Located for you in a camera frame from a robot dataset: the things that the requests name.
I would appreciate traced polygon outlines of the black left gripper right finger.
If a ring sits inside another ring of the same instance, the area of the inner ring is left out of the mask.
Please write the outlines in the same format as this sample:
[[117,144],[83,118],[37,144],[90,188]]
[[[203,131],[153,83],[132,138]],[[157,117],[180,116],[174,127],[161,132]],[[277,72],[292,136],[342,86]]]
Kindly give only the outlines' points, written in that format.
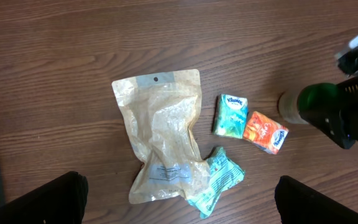
[[287,175],[274,197],[282,224],[358,224],[357,212]]

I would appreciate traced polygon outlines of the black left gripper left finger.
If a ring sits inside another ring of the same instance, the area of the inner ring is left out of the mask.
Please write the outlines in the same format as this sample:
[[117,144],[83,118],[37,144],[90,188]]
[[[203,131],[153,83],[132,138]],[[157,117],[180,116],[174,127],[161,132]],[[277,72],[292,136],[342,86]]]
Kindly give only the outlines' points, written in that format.
[[88,181],[70,171],[0,207],[0,224],[81,224]]

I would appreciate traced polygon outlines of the green lid jar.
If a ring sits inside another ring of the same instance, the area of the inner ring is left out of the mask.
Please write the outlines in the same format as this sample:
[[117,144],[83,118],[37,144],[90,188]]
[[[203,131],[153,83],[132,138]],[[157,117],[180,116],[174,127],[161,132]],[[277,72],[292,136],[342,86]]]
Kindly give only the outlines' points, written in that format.
[[278,112],[291,124],[307,124],[301,117],[304,112],[331,105],[341,98],[341,91],[333,83],[317,83],[293,87],[285,91],[278,100]]

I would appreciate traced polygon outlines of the orange tissue pack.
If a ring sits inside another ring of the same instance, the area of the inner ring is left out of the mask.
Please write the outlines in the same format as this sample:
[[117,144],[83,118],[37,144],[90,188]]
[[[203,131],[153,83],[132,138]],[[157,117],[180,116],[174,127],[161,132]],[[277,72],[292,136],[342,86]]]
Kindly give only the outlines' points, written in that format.
[[269,154],[277,154],[288,132],[286,127],[254,111],[248,119],[243,138]]

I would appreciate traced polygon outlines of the teal wipes packet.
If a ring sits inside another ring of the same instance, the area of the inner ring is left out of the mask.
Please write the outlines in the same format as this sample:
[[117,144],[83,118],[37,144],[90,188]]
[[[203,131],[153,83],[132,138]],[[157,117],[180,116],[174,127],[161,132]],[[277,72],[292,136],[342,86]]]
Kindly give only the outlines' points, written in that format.
[[216,147],[206,162],[210,168],[209,186],[187,202],[200,211],[200,218],[208,218],[221,194],[244,180],[245,170],[227,157],[223,147]]

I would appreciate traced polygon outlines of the teal tissue pack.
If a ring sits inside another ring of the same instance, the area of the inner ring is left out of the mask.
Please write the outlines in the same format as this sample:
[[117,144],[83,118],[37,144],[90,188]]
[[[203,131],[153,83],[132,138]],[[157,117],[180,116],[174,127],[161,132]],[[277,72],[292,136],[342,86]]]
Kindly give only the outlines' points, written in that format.
[[227,94],[219,95],[213,134],[242,139],[248,112],[247,98]]

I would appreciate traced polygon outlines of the clear plastic bag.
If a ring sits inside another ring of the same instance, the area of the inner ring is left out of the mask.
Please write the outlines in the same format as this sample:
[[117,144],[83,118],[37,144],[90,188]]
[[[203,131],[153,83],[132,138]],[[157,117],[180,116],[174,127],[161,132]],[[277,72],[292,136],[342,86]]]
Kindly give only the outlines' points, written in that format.
[[210,169],[192,132],[201,111],[199,70],[140,75],[111,86],[134,154],[143,163],[129,202],[188,200],[206,190]]

